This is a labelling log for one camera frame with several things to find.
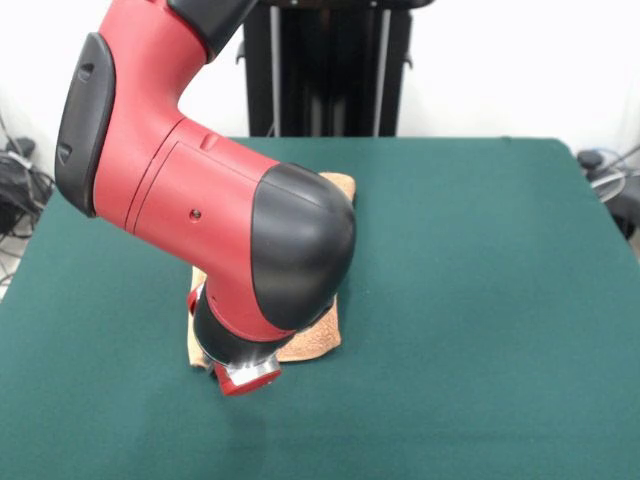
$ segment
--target table surface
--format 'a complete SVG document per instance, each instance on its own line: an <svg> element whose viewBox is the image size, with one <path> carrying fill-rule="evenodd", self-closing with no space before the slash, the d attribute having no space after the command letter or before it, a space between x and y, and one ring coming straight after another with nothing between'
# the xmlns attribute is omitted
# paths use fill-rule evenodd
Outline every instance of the table surface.
<svg viewBox="0 0 640 480"><path fill-rule="evenodd" d="M638 478L640 269L566 147L242 142L357 180L343 345L221 397L189 266L56 195L0 306L2 478Z"/></svg>

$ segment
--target white wall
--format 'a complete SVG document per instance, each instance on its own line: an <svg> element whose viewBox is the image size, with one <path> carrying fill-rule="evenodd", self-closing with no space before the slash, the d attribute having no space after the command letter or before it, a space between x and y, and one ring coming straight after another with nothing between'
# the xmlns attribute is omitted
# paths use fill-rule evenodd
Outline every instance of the white wall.
<svg viewBox="0 0 640 480"><path fill-rule="evenodd" d="M12 132L38 140L49 170L75 62L108 4L0 2L0 107ZM437 0L414 19L400 135L557 137L573 149L640 141L637 2ZM234 61L240 41L181 102L227 135L248 130L244 67Z"/></svg>

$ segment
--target cork pad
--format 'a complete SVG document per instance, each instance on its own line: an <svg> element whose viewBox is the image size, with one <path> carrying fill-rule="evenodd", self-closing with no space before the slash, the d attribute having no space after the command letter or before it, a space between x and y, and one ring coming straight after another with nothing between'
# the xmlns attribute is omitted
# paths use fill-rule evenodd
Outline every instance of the cork pad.
<svg viewBox="0 0 640 480"><path fill-rule="evenodd" d="M341 173L321 173L321 175L339 187L353 201L356 193L356 182L353 178ZM190 291L198 288L206 279L207 275L204 272L193 267ZM293 340L278 350L277 357L280 362L311 360L333 350L340 345L340 342L338 299L336 296L331 310L313 327L298 333ZM193 316L190 313L187 323L187 350L191 366L207 368L209 362L193 334Z"/></svg>

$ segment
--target black metal frame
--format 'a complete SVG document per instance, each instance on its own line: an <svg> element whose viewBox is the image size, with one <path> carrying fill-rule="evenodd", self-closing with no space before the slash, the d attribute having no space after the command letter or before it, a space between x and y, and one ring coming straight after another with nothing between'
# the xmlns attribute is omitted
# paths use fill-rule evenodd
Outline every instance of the black metal frame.
<svg viewBox="0 0 640 480"><path fill-rule="evenodd" d="M299 1L309 8L265 0L245 21L251 136L394 136L411 31L407 8L431 0L387 0L399 6L394 10Z"/></svg>

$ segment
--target red robot arm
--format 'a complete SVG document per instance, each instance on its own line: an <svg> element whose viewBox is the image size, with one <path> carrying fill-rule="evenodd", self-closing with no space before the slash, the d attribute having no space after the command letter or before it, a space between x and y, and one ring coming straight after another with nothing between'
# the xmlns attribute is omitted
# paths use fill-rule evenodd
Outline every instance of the red robot arm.
<svg viewBox="0 0 640 480"><path fill-rule="evenodd" d="M114 0L82 51L55 162L83 213L207 272L194 330L227 394L279 373L276 349L330 306L355 242L330 182L178 110L254 3Z"/></svg>

